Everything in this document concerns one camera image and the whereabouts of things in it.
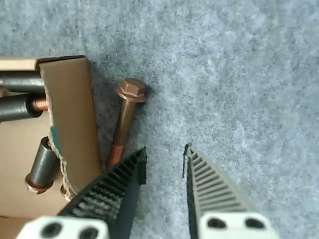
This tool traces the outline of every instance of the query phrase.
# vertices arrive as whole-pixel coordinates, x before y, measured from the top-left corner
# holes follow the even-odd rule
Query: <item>metal bushing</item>
[[[32,169],[25,177],[27,189],[36,194],[44,193],[53,185],[54,176],[60,165],[60,160],[48,142],[48,137],[41,140]]]
[[[44,81],[39,71],[0,71],[0,86],[11,92],[44,92]]]
[[[0,98],[0,122],[36,118],[42,114],[42,108],[37,108],[39,102],[46,103],[44,96],[24,94]]]

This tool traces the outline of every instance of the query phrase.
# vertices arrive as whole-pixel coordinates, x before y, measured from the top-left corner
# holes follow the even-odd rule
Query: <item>gray carpet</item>
[[[126,147],[149,156],[131,238],[189,238],[189,142],[282,238],[319,238],[317,0],[1,0],[0,54],[88,57],[103,158],[116,83],[147,83]]]

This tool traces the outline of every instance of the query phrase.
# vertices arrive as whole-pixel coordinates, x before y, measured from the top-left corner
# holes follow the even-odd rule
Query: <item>screw hole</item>
[[[261,221],[253,219],[253,218],[249,218],[246,220],[246,226],[249,228],[259,228],[259,229],[265,227],[265,225]]]
[[[44,238],[52,238],[58,235],[61,229],[62,226],[60,223],[51,223],[42,230],[41,234]]]
[[[226,227],[226,224],[222,220],[217,218],[209,219],[207,224],[210,228],[225,228]]]
[[[95,239],[98,236],[98,230],[95,228],[86,228],[80,234],[80,239]]]

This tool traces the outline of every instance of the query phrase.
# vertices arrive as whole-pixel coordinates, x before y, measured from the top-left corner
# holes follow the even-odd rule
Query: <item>bolt thread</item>
[[[39,98],[33,101],[33,108],[36,111],[47,111],[48,110],[48,102],[45,98]]]
[[[114,164],[118,163],[124,151],[124,145],[111,145],[111,150],[109,153],[109,158],[106,162],[107,167],[112,167]]]

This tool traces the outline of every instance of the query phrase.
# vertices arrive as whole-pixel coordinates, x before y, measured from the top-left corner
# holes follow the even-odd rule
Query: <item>hex head bolt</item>
[[[145,84],[134,78],[125,78],[122,84],[116,88],[117,94],[123,100],[113,135],[111,150],[106,162],[107,167],[111,167],[121,160],[136,103],[146,100],[145,91]]]

